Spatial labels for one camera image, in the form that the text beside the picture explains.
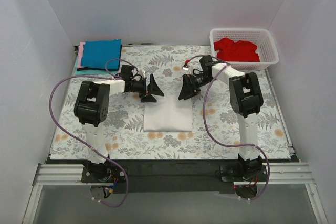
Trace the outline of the white t shirt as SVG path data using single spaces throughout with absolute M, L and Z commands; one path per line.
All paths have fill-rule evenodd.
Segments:
M 191 100 L 179 100 L 176 94 L 159 97 L 156 103 L 145 105 L 143 121 L 145 132 L 190 132 L 192 123 Z

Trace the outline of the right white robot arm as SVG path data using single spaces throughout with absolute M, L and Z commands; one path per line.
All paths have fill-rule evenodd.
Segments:
M 264 100 L 258 77 L 254 72 L 244 73 L 234 69 L 229 63 L 210 55 L 200 56 L 201 71 L 182 75 L 182 89 L 179 100 L 188 100 L 208 85 L 206 94 L 215 80 L 229 87 L 232 110 L 236 113 L 239 125 L 240 143 L 238 161 L 231 168 L 224 168 L 224 174 L 240 177 L 248 181 L 262 171 L 261 151 L 258 150 L 257 120 Z

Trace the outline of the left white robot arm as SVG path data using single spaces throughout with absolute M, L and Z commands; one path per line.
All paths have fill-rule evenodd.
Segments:
M 84 163 L 89 175 L 100 182 L 114 176 L 112 164 L 106 160 L 109 153 L 103 142 L 103 122 L 108 116 L 109 97 L 113 94 L 131 92 L 138 94 L 144 103 L 156 103 L 155 96 L 164 96 L 153 74 L 147 78 L 145 71 L 131 65 L 122 65 L 117 79 L 101 82 L 83 81 L 74 107 L 89 145 L 88 158 Z

